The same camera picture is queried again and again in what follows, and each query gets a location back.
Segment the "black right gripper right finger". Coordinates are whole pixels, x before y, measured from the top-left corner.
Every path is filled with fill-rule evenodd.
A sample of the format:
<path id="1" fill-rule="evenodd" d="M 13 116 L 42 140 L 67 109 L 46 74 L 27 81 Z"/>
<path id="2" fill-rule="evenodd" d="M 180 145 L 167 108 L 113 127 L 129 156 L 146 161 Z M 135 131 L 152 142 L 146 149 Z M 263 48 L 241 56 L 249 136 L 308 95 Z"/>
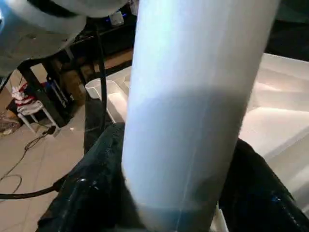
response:
<path id="1" fill-rule="evenodd" d="M 266 161 L 242 139 L 219 199 L 231 232 L 307 232 L 309 220 Z"/>

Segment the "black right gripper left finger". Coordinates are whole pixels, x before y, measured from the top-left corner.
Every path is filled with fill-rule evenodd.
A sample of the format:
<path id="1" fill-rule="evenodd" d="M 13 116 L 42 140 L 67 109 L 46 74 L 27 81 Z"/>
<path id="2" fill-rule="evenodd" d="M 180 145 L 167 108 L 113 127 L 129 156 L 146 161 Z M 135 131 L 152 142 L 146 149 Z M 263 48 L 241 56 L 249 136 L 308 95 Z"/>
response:
<path id="1" fill-rule="evenodd" d="M 124 123 L 110 125 L 69 172 L 39 232 L 135 232 L 141 222 L 121 169 Z"/>

